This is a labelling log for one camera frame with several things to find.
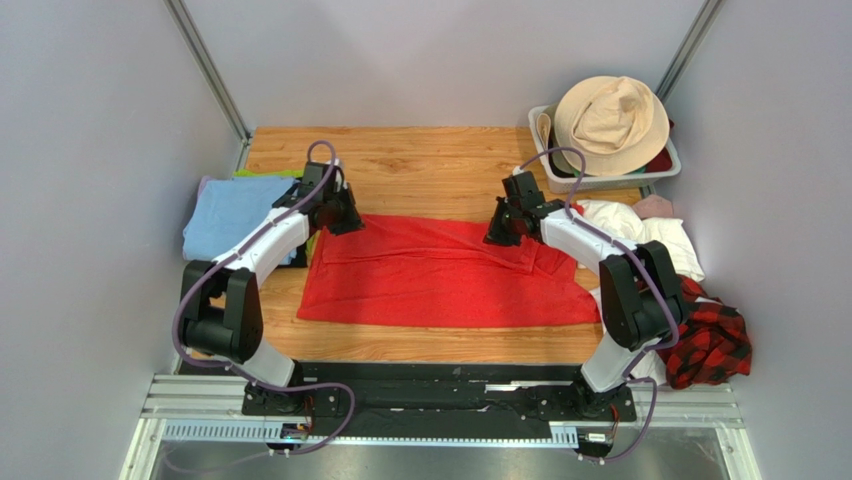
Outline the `red t-shirt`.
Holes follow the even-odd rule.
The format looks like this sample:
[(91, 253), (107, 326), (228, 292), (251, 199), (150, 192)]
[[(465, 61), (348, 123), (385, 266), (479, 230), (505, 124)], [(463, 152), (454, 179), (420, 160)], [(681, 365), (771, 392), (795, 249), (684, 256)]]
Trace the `red t-shirt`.
[(423, 328), (596, 323), (569, 255), (523, 239), (485, 243), (487, 226), (366, 215), (364, 229), (319, 236), (297, 315), (311, 321)]

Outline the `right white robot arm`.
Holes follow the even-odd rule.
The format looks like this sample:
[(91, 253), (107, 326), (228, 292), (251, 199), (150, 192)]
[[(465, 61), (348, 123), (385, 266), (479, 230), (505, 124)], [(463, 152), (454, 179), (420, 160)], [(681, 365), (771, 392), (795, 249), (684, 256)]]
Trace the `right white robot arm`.
[(668, 249), (608, 234), (568, 203), (546, 200), (532, 173), (503, 179), (485, 240), (517, 246), (529, 238), (577, 260), (599, 280), (605, 334), (573, 387), (602, 395), (624, 385), (649, 352), (675, 346), (688, 313)]

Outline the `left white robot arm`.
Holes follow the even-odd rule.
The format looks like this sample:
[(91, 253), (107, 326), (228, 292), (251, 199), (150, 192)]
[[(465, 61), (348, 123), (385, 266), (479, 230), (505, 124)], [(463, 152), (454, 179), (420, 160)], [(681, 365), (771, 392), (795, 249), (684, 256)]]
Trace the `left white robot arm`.
[(296, 361), (264, 337), (260, 288), (313, 233), (363, 227), (341, 161), (307, 162), (293, 190), (241, 241), (212, 261), (185, 267), (172, 326), (178, 353), (194, 366), (233, 369), (265, 389), (298, 390)]

